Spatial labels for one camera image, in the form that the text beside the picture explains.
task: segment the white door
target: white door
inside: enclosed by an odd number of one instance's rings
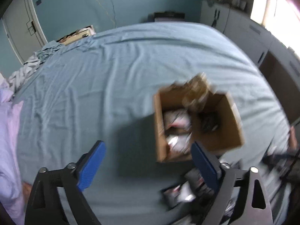
[[[209,5],[207,0],[202,1],[200,23],[212,26],[221,33],[224,32],[227,18],[229,16],[229,6],[214,3]]]
[[[3,16],[7,36],[21,63],[47,42],[39,33],[41,28],[37,17],[33,18],[36,14],[30,2],[32,0],[13,0]]]

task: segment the cabinet handle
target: cabinet handle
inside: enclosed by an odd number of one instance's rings
[[[216,25],[217,25],[217,18],[216,18],[216,16],[217,16],[217,9],[214,11],[214,20],[213,20],[212,25],[211,25],[213,28],[215,28]]]
[[[260,55],[260,57],[259,57],[259,60],[258,60],[257,64],[259,64],[259,63],[260,63],[260,60],[263,58],[263,55],[264,55],[264,53],[265,53],[265,52],[262,52],[262,54]]]
[[[260,35],[260,30],[259,29],[253,27],[252,25],[249,25],[249,28],[252,29],[255,33]]]
[[[300,77],[300,73],[299,71],[296,69],[295,65],[290,61],[289,65],[291,66],[291,68],[294,70],[295,74]]]

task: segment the teal wall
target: teal wall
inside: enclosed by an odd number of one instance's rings
[[[113,16],[111,1],[99,1]],[[184,12],[189,22],[200,20],[201,0],[113,0],[113,3],[117,27],[144,22],[149,14],[166,10]],[[87,25],[93,25],[96,32],[113,28],[96,0],[42,0],[35,9],[48,41],[58,40]]]
[[[8,78],[21,67],[20,61],[14,53],[5,33],[2,19],[0,19],[0,72]]]

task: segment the door frame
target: door frame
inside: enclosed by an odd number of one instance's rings
[[[35,35],[37,37],[37,40],[40,43],[41,47],[43,47],[45,44],[48,43],[48,41],[47,41],[47,39],[45,37],[45,34],[44,34],[44,32],[41,28],[41,25],[40,25],[40,22],[38,20],[37,14],[35,12],[33,1],[32,0],[24,0],[24,2],[25,2],[25,7],[26,7],[26,10],[27,10],[28,17],[31,18],[31,20],[34,23],[34,26],[35,26],[35,29],[36,29]],[[23,65],[24,62],[23,62],[23,60],[22,60],[15,44],[14,44],[14,42],[11,40],[11,36],[10,36],[9,30],[7,29],[8,27],[7,27],[6,21],[5,21],[5,16],[2,17],[2,23],[3,23],[4,31],[7,35],[8,41],[9,41],[14,53],[16,54],[18,60]]]

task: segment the window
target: window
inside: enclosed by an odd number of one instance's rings
[[[300,20],[286,0],[254,0],[250,18],[300,56]]]

